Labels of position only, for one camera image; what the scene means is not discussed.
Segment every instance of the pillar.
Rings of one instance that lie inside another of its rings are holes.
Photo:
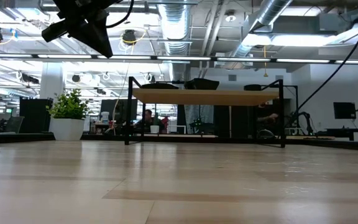
[[[42,66],[40,99],[55,99],[55,93],[60,95],[65,87],[63,63],[44,62]]]

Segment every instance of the potted plant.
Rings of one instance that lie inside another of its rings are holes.
[[[57,102],[47,111],[52,115],[50,130],[56,140],[78,141],[84,130],[84,118],[90,111],[88,100],[80,100],[81,91],[57,95]]]

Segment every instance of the wooden tabletop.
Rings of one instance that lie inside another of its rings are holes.
[[[133,90],[133,95],[143,103],[178,105],[257,106],[278,98],[276,91],[230,90]]]

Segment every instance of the white wall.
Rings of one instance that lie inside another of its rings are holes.
[[[191,68],[191,79],[198,77],[198,68]],[[205,78],[209,80],[219,81],[218,90],[244,90],[245,85],[259,84],[268,85],[276,80],[276,75],[284,76],[284,85],[291,85],[291,73],[287,73],[285,69],[271,68],[267,69],[268,77],[264,77],[265,70],[254,69],[243,70],[226,70],[223,68],[208,69]],[[236,82],[229,82],[228,75],[237,75]],[[294,98],[292,93],[284,89],[285,98]]]
[[[300,103],[312,94],[338,65],[305,65],[292,73],[292,83],[299,87]],[[358,65],[346,65],[302,109],[311,115],[318,131],[325,128],[354,128],[350,120],[334,119],[334,102],[355,102],[358,109]],[[303,118],[301,124],[306,127]],[[358,113],[355,121],[358,127]]]

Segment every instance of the black panel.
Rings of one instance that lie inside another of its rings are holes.
[[[252,126],[248,119],[248,110],[250,106],[232,106],[231,107],[231,137],[247,138]]]
[[[112,112],[114,110],[116,102],[117,102],[117,100],[102,100],[102,103],[101,103],[100,113],[105,112],[105,111],[109,112],[109,120],[110,121],[112,120]],[[128,102],[128,100],[119,100],[118,101],[114,120],[116,120],[116,121],[124,121],[125,120],[127,102]],[[136,119],[136,114],[137,114],[137,100],[132,100],[131,120]]]
[[[355,119],[356,106],[354,103],[334,103],[335,119]]]
[[[229,138],[229,107],[214,106],[215,135],[219,138]]]
[[[20,99],[20,116],[24,117],[20,133],[42,133],[49,131],[50,115],[46,106],[52,107],[53,100]]]

